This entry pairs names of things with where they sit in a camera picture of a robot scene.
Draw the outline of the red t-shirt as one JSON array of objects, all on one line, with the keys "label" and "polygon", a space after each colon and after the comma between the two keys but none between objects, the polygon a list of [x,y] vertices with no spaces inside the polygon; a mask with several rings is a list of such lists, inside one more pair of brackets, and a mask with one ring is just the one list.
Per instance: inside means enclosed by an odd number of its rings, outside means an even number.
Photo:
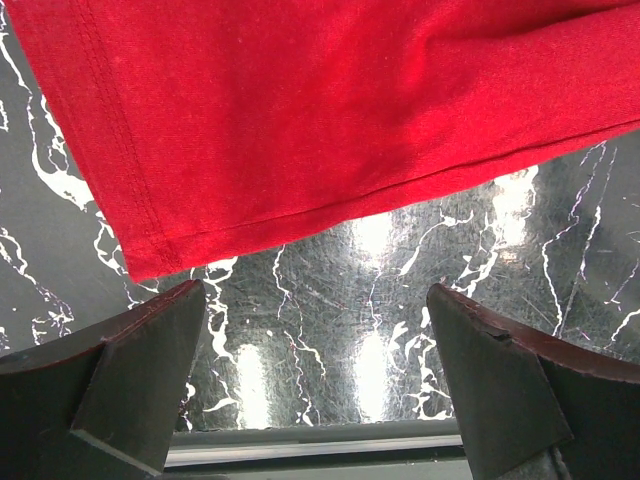
[{"label": "red t-shirt", "polygon": [[10,1],[137,281],[639,126],[635,1]]}]

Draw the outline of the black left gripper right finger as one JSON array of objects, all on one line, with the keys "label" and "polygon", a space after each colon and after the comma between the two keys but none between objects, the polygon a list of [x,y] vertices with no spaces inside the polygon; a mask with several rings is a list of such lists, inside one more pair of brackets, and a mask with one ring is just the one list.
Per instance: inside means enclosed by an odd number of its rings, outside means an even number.
[{"label": "black left gripper right finger", "polygon": [[441,284],[427,308],[473,478],[638,478],[638,365]]}]

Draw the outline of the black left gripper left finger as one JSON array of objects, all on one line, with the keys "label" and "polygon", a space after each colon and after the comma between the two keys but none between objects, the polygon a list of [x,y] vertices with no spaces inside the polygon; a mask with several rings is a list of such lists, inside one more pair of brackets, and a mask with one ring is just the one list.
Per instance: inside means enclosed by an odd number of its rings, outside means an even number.
[{"label": "black left gripper left finger", "polygon": [[2,478],[160,477],[204,311],[204,285],[189,280],[2,357]]}]

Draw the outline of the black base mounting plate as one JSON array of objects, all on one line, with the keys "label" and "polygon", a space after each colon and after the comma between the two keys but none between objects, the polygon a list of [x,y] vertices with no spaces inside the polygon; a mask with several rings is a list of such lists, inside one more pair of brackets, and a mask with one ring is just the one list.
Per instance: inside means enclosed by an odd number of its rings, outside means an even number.
[{"label": "black base mounting plate", "polygon": [[470,479],[457,424],[398,421],[180,433],[164,479]]}]

